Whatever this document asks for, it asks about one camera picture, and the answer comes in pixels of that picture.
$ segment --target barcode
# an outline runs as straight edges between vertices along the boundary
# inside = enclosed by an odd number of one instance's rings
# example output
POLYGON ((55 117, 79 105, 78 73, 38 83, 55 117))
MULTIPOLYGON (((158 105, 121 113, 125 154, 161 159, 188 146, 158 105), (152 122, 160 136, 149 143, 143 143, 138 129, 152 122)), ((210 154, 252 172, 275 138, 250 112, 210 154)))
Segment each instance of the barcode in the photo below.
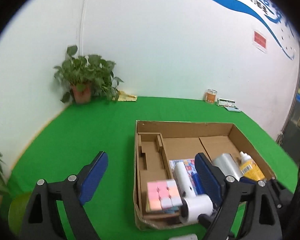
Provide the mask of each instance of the barcode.
POLYGON ((252 166, 249 164, 248 166, 246 166, 244 169, 242 169, 242 173, 245 174, 248 171, 252 170, 252 166))

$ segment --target green table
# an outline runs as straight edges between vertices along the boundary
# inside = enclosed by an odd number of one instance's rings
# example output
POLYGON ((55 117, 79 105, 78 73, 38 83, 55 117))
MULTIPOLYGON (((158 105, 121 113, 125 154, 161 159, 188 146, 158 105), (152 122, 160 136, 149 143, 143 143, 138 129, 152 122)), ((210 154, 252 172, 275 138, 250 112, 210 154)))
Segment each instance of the green table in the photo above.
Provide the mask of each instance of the green table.
MULTIPOLYGON (((90 163, 98 151, 108 153, 109 166, 85 210, 101 239, 156 239, 190 233, 202 238, 199 225, 171 230, 139 231, 132 201, 134 132, 136 120, 231 122, 251 141, 269 163, 278 179, 291 191, 298 169, 292 159, 244 113, 228 112, 203 101, 174 98, 144 98, 137 102, 96 100, 68 107, 34 140, 12 171, 8 182, 11 196, 31 191, 39 179, 64 180, 90 163)), ((7 217, 9 197, 0 212, 7 217)), ((68 239, 73 239, 63 205, 58 205, 68 239)), ((233 231, 237 232, 244 207, 238 210, 233 231)))

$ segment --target white bottle cap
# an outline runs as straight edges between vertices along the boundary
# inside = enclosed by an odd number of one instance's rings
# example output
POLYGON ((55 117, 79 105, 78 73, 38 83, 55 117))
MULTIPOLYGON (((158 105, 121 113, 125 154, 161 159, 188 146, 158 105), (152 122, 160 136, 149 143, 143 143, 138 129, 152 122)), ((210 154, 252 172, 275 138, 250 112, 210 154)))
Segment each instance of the white bottle cap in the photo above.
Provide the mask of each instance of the white bottle cap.
POLYGON ((240 152, 241 164, 244 164, 248 160, 252 160, 251 156, 247 153, 240 152))

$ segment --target silver can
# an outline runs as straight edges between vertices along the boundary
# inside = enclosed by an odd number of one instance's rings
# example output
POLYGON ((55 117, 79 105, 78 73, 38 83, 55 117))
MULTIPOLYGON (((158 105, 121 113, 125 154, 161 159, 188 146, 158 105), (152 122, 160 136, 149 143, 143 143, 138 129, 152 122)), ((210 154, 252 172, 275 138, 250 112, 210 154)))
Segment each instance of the silver can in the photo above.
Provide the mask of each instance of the silver can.
POLYGON ((243 177, 237 163, 232 158, 231 154, 223 153, 212 161, 212 165, 219 167, 225 176, 233 176, 237 181, 243 177))

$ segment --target flower pot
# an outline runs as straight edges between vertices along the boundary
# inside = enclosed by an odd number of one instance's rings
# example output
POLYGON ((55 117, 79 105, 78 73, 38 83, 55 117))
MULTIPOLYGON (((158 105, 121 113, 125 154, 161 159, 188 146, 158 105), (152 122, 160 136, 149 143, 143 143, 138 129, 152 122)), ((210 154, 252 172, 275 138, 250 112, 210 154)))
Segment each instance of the flower pot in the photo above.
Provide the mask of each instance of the flower pot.
POLYGON ((75 102, 77 104, 86 104, 91 101, 91 89, 89 85, 83 91, 77 90, 76 86, 71 86, 75 102))

